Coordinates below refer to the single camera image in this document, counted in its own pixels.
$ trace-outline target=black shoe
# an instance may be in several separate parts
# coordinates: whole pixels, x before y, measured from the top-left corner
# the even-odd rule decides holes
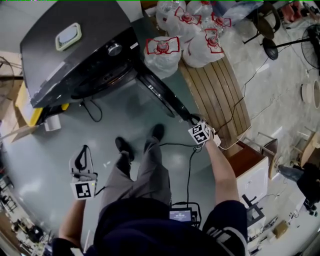
[[[157,138],[160,142],[165,135],[165,127],[163,124],[156,124],[151,130],[151,136]]]
[[[115,138],[116,148],[121,151],[127,151],[129,153],[129,161],[132,162],[135,159],[134,152],[130,145],[121,137]]]

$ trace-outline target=black fan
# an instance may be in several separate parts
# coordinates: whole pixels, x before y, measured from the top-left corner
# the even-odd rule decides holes
[[[302,38],[309,37],[309,41],[301,43],[301,49],[305,60],[315,69],[320,69],[320,25],[309,26]]]
[[[320,25],[311,25],[306,28],[300,40],[276,45],[274,41],[264,38],[262,45],[266,55],[271,60],[278,58],[278,47],[301,43],[302,53],[305,60],[315,69],[320,69]]]

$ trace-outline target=gray pants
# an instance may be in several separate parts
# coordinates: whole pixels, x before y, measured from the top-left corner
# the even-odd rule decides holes
[[[145,142],[136,181],[130,178],[130,167],[128,152],[121,151],[105,184],[100,210],[114,201],[127,198],[152,198],[170,204],[169,172],[162,165],[156,138],[148,138]]]
[[[281,173],[287,179],[297,182],[302,176],[302,174],[304,174],[304,171],[296,168],[279,165],[279,173]]]

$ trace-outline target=display screen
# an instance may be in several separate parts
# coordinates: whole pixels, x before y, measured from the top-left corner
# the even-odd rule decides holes
[[[190,210],[171,210],[169,218],[179,222],[191,222]]]

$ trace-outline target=fan base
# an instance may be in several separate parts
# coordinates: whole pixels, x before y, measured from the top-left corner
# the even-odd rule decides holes
[[[263,45],[263,49],[266,53],[266,55],[273,61],[275,61],[276,59],[278,59],[279,56],[279,52],[277,48],[274,48],[276,46],[276,44],[274,43],[274,41],[264,38],[262,40],[262,45]]]

